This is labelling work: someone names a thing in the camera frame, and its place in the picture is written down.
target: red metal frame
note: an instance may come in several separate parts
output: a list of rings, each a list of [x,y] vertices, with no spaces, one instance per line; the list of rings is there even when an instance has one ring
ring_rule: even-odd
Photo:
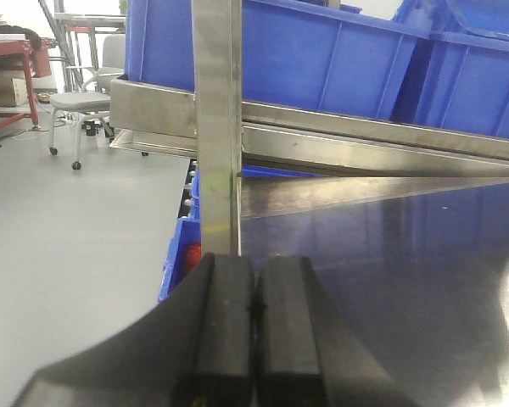
[[[3,120],[0,120],[0,129],[6,127],[7,125],[11,125],[16,121],[30,118],[32,119],[32,124],[34,126],[38,126],[40,119],[39,114],[36,108],[36,95],[34,94],[34,85],[32,83],[32,72],[31,72],[31,55],[37,54],[37,57],[42,59],[42,53],[47,55],[47,50],[49,48],[54,47],[54,42],[47,38],[44,38],[42,41],[42,50],[36,51],[30,41],[0,41],[0,56],[3,55],[18,55],[20,57],[20,61],[22,62],[22,70],[25,73],[26,80],[26,91],[28,93],[28,103],[31,107],[31,112],[28,113],[0,113],[0,117],[3,117]]]

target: red object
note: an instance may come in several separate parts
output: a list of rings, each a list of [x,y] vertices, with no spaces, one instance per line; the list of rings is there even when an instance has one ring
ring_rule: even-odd
[[[185,250],[185,264],[183,266],[183,278],[192,271],[202,259],[202,244],[191,243]]]
[[[0,117],[4,120],[0,121],[0,129],[7,125],[11,125],[15,121],[22,120],[24,118],[32,119],[32,124],[37,126],[39,124],[39,116],[36,108],[36,95],[34,94],[34,86],[32,85],[32,72],[31,72],[31,57],[35,58],[35,66],[37,77],[50,73],[50,65],[48,68],[48,61],[46,64],[45,58],[47,57],[47,50],[55,47],[52,40],[44,38],[42,40],[42,50],[37,52],[31,45],[30,41],[0,41],[0,56],[3,55],[16,55],[17,58],[22,62],[22,70],[25,73],[26,79],[26,91],[28,93],[28,103],[31,106],[30,113],[11,113],[3,114],[0,113]]]

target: reflective metal surface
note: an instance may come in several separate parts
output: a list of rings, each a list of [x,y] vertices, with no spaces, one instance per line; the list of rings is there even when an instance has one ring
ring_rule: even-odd
[[[242,2],[192,0],[202,248],[239,253]]]
[[[355,335],[419,405],[509,406],[509,179],[320,179],[300,196],[305,180],[243,184],[243,253],[256,266],[310,256]]]
[[[194,95],[169,87],[111,82],[111,124],[121,129],[195,138]],[[169,147],[165,139],[159,145]]]
[[[191,103],[193,98],[191,92],[130,81],[117,81],[112,89],[114,96],[111,116],[112,121],[119,127],[184,137],[193,136],[194,107]],[[140,108],[132,106],[133,98],[140,102]],[[158,107],[162,107],[166,114],[151,114],[151,117],[142,114],[146,111],[152,112]],[[345,136],[359,140],[509,160],[509,140],[505,139],[310,112],[263,103],[243,102],[243,122],[246,125],[271,125],[288,132],[312,131],[321,137]]]
[[[196,139],[147,133],[145,131],[122,130],[115,136],[110,145],[113,148],[123,150],[160,153],[191,159],[195,159],[197,156]]]
[[[509,162],[501,160],[266,125],[244,129],[243,154],[268,163],[384,176],[509,176]]]
[[[308,112],[262,103],[244,103],[243,120],[480,157],[509,159],[509,140],[413,125],[399,125],[361,117]]]

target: chair leg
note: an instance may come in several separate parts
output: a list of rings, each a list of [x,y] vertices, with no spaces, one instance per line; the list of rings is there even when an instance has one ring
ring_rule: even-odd
[[[71,168],[74,170],[81,169],[81,163],[79,158],[81,156],[81,127],[83,126],[83,117],[80,115],[79,120],[76,123],[76,139],[74,141],[74,162]]]
[[[113,132],[113,130],[111,130],[111,127],[109,127],[108,122],[107,122],[107,121],[105,121],[105,118],[101,118],[101,119],[98,119],[98,120],[99,120],[99,121],[100,121],[100,123],[102,124],[103,129],[104,129],[105,131],[107,131],[107,132],[108,132],[108,134],[110,134],[111,136],[113,136],[113,135],[114,135],[114,132]]]
[[[54,146],[54,116],[57,114],[57,108],[53,108],[51,119],[49,120],[49,152],[51,155],[57,155],[59,151]]]

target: white chair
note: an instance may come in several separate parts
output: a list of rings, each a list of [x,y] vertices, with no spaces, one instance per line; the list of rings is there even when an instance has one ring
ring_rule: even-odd
[[[86,120],[98,119],[103,128],[112,133],[104,118],[109,117],[109,103],[111,97],[109,89],[111,81],[123,74],[125,65],[126,39],[124,34],[107,36],[103,41],[102,68],[93,72],[93,77],[83,83],[81,92],[57,93],[52,95],[49,102],[53,106],[53,113],[49,121],[49,152],[57,155],[59,152],[54,146],[54,117],[57,111],[72,112],[79,114],[76,123],[76,138],[74,144],[74,162],[71,168],[81,169],[81,127]],[[88,92],[87,86],[93,82],[98,84],[101,92]]]

